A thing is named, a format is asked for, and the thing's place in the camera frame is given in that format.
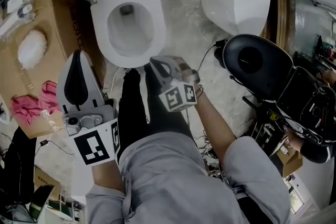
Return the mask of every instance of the bracelet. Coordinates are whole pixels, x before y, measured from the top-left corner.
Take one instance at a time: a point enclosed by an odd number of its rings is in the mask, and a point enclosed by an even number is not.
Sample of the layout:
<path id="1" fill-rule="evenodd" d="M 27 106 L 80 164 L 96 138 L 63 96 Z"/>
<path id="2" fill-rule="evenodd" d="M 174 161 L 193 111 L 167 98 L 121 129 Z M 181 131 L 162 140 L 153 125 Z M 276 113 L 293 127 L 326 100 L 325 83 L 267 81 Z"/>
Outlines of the bracelet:
<path id="1" fill-rule="evenodd" d="M 203 86 L 201 84 L 198 84 L 197 86 L 198 86 L 198 89 L 196 91 L 196 99 L 198 99 L 204 91 Z"/>

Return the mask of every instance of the gray sleeve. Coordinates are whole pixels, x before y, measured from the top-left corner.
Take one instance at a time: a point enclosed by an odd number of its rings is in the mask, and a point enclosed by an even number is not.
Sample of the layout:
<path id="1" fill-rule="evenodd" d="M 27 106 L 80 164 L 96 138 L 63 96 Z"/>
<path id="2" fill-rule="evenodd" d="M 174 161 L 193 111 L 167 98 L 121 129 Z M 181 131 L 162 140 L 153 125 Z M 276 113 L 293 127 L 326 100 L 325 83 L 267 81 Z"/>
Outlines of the gray sleeve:
<path id="1" fill-rule="evenodd" d="M 288 189 L 274 164 L 251 137 L 233 142 L 223 164 L 231 186 L 243 186 L 273 223 L 289 223 Z"/>
<path id="2" fill-rule="evenodd" d="M 125 194 L 110 188 L 94 185 L 86 194 L 89 224 L 124 223 L 122 202 Z"/>

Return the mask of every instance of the tiled floor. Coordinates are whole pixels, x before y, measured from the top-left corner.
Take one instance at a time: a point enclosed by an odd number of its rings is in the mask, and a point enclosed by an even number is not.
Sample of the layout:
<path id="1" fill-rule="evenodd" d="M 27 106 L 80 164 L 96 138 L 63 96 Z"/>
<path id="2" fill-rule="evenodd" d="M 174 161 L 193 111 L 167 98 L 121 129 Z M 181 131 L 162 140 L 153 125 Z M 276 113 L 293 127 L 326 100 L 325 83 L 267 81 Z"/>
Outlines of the tiled floor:
<path id="1" fill-rule="evenodd" d="M 188 64 L 197 69 L 204 53 L 210 45 L 218 40 L 229 38 L 229 34 L 211 23 L 205 16 L 200 0 L 162 0 L 167 27 L 167 46 L 161 54 L 183 57 Z M 104 84 L 104 90 L 110 93 L 112 78 L 117 67 L 108 63 L 108 70 Z M 144 83 L 144 71 L 142 74 L 141 93 L 145 101 L 146 111 L 146 87 Z M 249 92 L 229 78 L 228 72 L 221 68 L 211 51 L 204 60 L 199 72 L 204 89 L 216 106 L 220 114 L 225 118 L 235 135 L 240 136 L 248 127 L 251 119 L 249 107 L 242 101 L 243 95 Z M 120 69 L 114 80 L 112 97 L 119 100 L 122 91 L 124 71 Z M 203 135 L 203 127 L 194 108 L 189 109 L 190 128 L 194 137 Z M 0 131 L 12 136 L 16 127 L 15 122 L 11 126 L 0 124 Z M 52 134 L 39 137 L 38 142 L 44 139 L 52 140 L 65 151 L 71 153 L 62 141 L 66 133 Z M 0 145 L 5 148 L 9 145 L 7 138 L 0 136 Z M 202 145 L 203 138 L 198 139 L 198 145 Z M 65 154 L 55 145 L 49 143 L 42 147 L 35 163 L 50 176 L 60 181 L 66 190 L 70 189 L 72 156 Z"/>

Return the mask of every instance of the black pants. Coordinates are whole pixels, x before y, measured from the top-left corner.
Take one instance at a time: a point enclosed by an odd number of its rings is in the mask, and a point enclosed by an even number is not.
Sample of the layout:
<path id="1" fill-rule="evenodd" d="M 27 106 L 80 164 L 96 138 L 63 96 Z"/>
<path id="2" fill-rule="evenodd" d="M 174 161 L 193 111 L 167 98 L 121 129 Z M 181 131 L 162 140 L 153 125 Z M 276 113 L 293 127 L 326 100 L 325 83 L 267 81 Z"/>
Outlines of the black pants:
<path id="1" fill-rule="evenodd" d="M 152 134 L 176 132 L 193 139 L 181 112 L 168 112 L 162 104 L 159 98 L 160 85 L 150 65 L 145 66 L 145 72 L 151 122 L 147 124 L 140 94 L 140 74 L 132 69 L 124 77 L 119 103 L 118 129 L 121 148 L 118 160 L 129 145 Z"/>

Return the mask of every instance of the toilet seat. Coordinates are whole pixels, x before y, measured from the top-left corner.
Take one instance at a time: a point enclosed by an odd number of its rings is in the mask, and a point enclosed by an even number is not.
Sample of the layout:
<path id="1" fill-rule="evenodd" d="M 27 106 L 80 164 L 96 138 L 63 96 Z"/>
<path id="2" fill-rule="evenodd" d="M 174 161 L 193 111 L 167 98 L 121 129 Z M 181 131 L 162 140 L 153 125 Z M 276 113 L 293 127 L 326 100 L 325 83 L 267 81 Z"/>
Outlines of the toilet seat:
<path id="1" fill-rule="evenodd" d="M 153 36 L 144 51 L 127 56 L 126 53 L 129 54 L 129 52 L 136 50 L 138 43 L 137 41 L 124 42 L 120 36 L 118 37 L 118 33 L 115 34 L 116 31 L 112 31 L 115 24 L 112 22 L 109 25 L 109 17 L 113 10 L 117 9 L 119 12 L 119 6 L 127 6 L 128 4 L 141 5 L 148 11 L 152 20 L 153 28 L 150 32 Z M 91 14 L 100 51 L 111 63 L 119 67 L 143 66 L 149 62 L 150 57 L 158 55 L 165 46 L 166 27 L 161 0 L 97 0 L 97 3 L 91 6 Z"/>

